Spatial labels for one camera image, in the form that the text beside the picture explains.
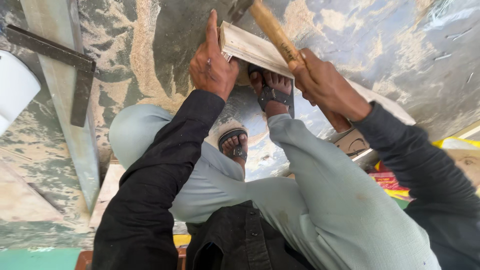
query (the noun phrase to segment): black jacket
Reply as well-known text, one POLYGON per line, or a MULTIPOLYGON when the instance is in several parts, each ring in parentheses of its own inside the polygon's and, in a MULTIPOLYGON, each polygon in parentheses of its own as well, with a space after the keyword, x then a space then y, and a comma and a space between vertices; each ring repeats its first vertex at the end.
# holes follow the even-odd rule
MULTIPOLYGON (((94 270, 176 268, 173 217, 168 209, 188 180, 201 144, 224 105, 220 97, 194 90, 122 176, 95 236, 94 270)), ((428 142, 424 131, 405 126, 380 105, 373 105, 370 115, 355 126, 400 184, 411 189, 416 200, 406 212, 429 234, 442 268, 480 269, 480 199, 470 181, 428 142)), ((196 269, 219 269, 226 263, 239 269, 247 265, 247 269, 312 268, 286 246, 250 202, 216 211, 193 238, 187 254, 189 269, 194 264, 196 269), (254 227, 247 226, 251 218, 254 227), (246 249, 249 243, 254 254, 246 249)))

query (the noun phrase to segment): hammer head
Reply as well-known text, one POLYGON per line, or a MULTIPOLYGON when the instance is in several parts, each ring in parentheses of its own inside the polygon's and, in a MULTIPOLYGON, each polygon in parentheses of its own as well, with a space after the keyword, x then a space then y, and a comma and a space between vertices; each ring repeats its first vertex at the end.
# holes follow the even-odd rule
POLYGON ((236 0, 228 15, 230 16, 232 23, 237 22, 247 12, 248 8, 253 4, 254 0, 236 0))

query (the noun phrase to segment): green surface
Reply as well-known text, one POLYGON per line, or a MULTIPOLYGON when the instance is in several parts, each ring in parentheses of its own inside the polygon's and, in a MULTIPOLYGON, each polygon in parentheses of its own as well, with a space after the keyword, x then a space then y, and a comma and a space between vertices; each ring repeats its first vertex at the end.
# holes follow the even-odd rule
POLYGON ((0 251, 1 270, 73 270, 80 248, 56 248, 50 251, 10 249, 0 251))
POLYGON ((398 206, 400 206, 400 208, 402 209, 405 209, 407 208, 407 205, 409 204, 409 202, 407 201, 404 201, 404 200, 401 200, 401 199, 397 199, 397 198, 393 198, 391 197, 397 204, 398 206))

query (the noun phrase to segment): wooden hammer handle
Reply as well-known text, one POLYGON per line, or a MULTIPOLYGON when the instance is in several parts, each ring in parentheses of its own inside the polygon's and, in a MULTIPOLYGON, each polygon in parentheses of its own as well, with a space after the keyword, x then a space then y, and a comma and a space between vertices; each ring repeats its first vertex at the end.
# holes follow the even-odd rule
MULTIPOLYGON (((282 26, 280 26, 278 20, 273 16, 272 12, 265 7, 261 0, 255 0, 253 2, 253 4, 250 6, 250 13, 260 29, 275 45, 287 63, 292 60, 296 60, 300 64, 305 65, 305 61, 301 57, 300 52, 285 35, 285 32, 283 32, 282 26)), ((346 132, 352 127, 351 123, 345 118, 345 116, 326 108, 322 108, 320 105, 318 107, 338 133, 346 132)))

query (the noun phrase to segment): white container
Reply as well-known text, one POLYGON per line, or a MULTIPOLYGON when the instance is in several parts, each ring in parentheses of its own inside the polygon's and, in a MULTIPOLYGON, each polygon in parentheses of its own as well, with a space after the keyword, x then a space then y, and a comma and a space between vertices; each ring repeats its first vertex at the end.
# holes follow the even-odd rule
POLYGON ((40 82, 11 53, 0 50, 0 135, 40 91, 40 82))

